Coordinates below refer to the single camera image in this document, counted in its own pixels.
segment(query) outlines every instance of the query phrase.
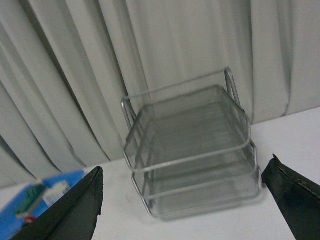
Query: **curtain fold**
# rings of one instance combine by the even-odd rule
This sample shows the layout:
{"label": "curtain fold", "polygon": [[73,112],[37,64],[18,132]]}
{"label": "curtain fold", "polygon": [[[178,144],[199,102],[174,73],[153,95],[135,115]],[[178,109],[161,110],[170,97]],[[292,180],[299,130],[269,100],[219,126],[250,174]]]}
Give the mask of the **curtain fold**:
{"label": "curtain fold", "polygon": [[319,107],[319,12],[318,0],[0,0],[0,187],[122,158],[121,97],[226,66],[253,123]]}

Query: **white curtain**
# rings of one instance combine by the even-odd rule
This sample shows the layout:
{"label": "white curtain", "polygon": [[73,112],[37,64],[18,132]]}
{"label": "white curtain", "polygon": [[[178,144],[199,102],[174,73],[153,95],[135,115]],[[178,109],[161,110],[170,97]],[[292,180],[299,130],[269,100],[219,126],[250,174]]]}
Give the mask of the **white curtain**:
{"label": "white curtain", "polygon": [[230,66],[253,123],[320,106],[318,0],[0,0],[0,186],[122,158],[120,98]]}

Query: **wire mesh letter tray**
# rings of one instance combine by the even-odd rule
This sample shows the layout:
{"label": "wire mesh letter tray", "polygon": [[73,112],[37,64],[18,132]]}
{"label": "wire mesh letter tray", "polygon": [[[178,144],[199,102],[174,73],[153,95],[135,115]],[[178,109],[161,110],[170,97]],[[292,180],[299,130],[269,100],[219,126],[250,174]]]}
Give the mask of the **wire mesh letter tray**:
{"label": "wire mesh letter tray", "polygon": [[[208,86],[211,78],[225,80],[226,91]],[[130,131],[125,160],[152,216],[179,218],[259,195],[250,120],[229,67],[126,96],[121,106]]]}

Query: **metal wire handle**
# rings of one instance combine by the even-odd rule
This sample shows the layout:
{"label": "metal wire handle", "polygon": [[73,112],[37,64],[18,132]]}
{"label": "metal wire handle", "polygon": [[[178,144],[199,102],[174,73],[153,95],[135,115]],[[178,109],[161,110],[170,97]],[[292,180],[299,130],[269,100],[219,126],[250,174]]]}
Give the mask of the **metal wire handle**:
{"label": "metal wire handle", "polygon": [[208,73],[206,75],[198,76],[198,77],[186,80],[186,81],[181,81],[181,82],[170,84],[170,85],[167,85],[167,86],[158,87],[158,88],[155,88],[155,89],[152,89],[152,90],[143,91],[143,92],[140,92],[140,93],[135,94],[135,95],[122,97],[121,98],[121,107],[122,107],[123,115],[124,115],[124,118],[125,118],[125,121],[126,121],[126,124],[128,126],[129,131],[132,128],[132,124],[131,124],[131,121],[130,121],[130,116],[132,117],[133,121],[135,121],[136,118],[137,118],[137,113],[134,111],[134,109],[133,109],[133,107],[131,105],[131,102],[130,102],[131,99],[138,98],[138,97],[141,97],[143,95],[155,93],[155,92],[158,92],[158,91],[170,88],[170,87],[179,86],[179,85],[185,84],[187,82],[192,82],[192,81],[195,81],[195,80],[198,80],[198,79],[201,79],[201,78],[205,78],[205,77],[208,77],[208,76],[211,76],[211,75],[216,75],[216,74],[223,73],[223,72],[224,72],[224,76],[225,76],[225,84],[226,84],[227,93],[230,95],[231,98],[234,99],[235,103],[241,108],[239,95],[238,95],[236,84],[235,84],[235,80],[234,80],[234,76],[232,74],[231,69],[229,67],[226,67],[224,69],[217,70],[217,71]]}

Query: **white table surface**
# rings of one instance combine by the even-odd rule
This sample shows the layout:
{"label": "white table surface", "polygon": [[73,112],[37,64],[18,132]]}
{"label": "white table surface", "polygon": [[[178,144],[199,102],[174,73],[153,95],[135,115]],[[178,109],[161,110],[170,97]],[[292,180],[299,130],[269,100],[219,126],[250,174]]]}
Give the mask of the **white table surface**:
{"label": "white table surface", "polygon": [[[274,153],[283,164],[320,184],[320,108],[255,124],[251,131],[262,171]],[[267,188],[251,205],[161,221],[147,214],[124,159],[101,166],[103,204],[94,240],[295,239]],[[23,186],[1,189],[0,209]]]}

